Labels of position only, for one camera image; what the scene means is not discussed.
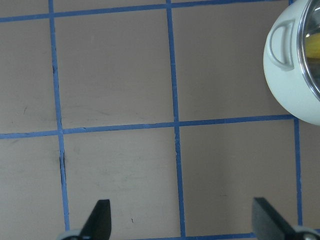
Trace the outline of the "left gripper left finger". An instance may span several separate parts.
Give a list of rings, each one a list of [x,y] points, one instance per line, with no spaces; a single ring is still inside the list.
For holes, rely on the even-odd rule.
[[[111,204],[98,200],[79,233],[80,240],[108,240],[111,236]]]

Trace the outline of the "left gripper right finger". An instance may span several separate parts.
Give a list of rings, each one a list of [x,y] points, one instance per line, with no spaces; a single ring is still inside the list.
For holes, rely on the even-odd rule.
[[[292,240],[293,227],[263,197],[254,197],[251,211],[252,231],[258,240]]]

